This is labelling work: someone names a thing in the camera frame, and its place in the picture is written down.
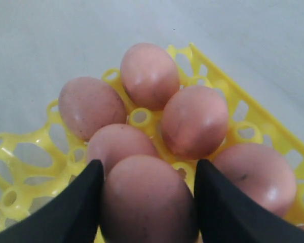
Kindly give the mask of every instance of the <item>egg tray cup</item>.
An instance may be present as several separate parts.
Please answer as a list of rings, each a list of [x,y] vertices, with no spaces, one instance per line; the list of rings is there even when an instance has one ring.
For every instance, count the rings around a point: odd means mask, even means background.
[[[187,76],[185,67],[178,65],[181,88],[205,85],[217,90],[227,101],[230,128],[222,145],[208,159],[237,143],[263,143],[278,150],[297,177],[296,199],[285,219],[295,225],[304,224],[304,144],[193,44],[183,49],[170,45],[167,51],[174,60],[185,58],[186,67],[192,69],[193,75]],[[160,133],[162,111],[136,107],[123,89],[119,69],[109,69],[102,79],[122,98],[129,114],[128,124],[150,137],[161,157],[182,174],[193,192],[197,162],[176,158],[166,148]],[[57,105],[58,100],[48,105],[48,119],[37,131],[23,135],[0,133],[0,231],[58,195],[86,166],[87,143],[66,128]],[[64,144],[61,132],[65,134]],[[104,242],[99,230],[95,242]]]

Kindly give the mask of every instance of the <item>white floor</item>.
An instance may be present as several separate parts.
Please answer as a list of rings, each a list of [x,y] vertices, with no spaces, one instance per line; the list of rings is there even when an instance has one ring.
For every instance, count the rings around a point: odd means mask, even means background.
[[[0,132],[38,129],[68,79],[141,41],[194,42],[304,141],[304,0],[0,0]]]

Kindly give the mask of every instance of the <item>yellow egg tray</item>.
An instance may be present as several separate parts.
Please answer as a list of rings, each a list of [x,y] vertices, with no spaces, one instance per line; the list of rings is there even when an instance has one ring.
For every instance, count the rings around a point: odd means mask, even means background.
[[[286,220],[295,225],[304,224],[304,144],[193,44],[183,49],[169,46],[167,51],[175,60],[178,56],[186,58],[192,69],[192,75],[188,76],[178,66],[181,87],[206,85],[217,90],[227,101],[230,129],[222,145],[209,159],[236,143],[256,142],[274,147],[286,156],[298,179],[296,200]],[[162,158],[179,170],[193,191],[196,161],[180,161],[166,148],[160,135],[162,112],[136,107],[123,90],[119,69],[108,70],[102,79],[124,101],[129,114],[128,123],[151,138]],[[86,143],[64,126],[57,104],[58,100],[49,104],[48,119],[41,129],[23,135],[0,133],[0,231],[29,216],[58,195],[86,166]],[[52,133],[55,126],[60,126],[65,133],[66,147],[56,142]],[[20,150],[23,146],[29,149]],[[100,232],[97,233],[96,242],[104,242]]]

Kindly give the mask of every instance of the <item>egg tray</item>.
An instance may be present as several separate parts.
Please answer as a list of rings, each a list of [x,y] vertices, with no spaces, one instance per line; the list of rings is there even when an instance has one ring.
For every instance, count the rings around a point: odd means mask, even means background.
[[[236,143],[256,142],[274,147],[287,158],[297,177],[296,200],[286,220],[304,224],[304,144],[193,44],[183,49],[169,46],[167,51],[177,64],[186,59],[186,66],[178,65],[181,88],[206,85],[227,101],[230,128],[222,145],[208,158]],[[183,71],[187,67],[192,70],[191,76]],[[196,161],[181,161],[166,148],[159,126],[162,112],[136,107],[123,89],[119,69],[109,69],[102,79],[125,103],[128,123],[150,137],[161,157],[182,174],[193,191]],[[57,104],[58,100],[54,100],[47,107],[48,119],[41,129],[23,135],[0,133],[0,231],[58,195],[86,166],[86,142],[65,127]],[[103,242],[99,231],[96,242]]]

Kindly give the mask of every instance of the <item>gray surface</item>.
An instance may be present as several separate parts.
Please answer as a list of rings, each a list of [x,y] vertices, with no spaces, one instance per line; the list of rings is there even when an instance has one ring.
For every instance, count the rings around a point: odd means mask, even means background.
[[[194,42],[304,141],[304,0],[0,0],[0,132],[38,129],[68,79],[141,41]]]

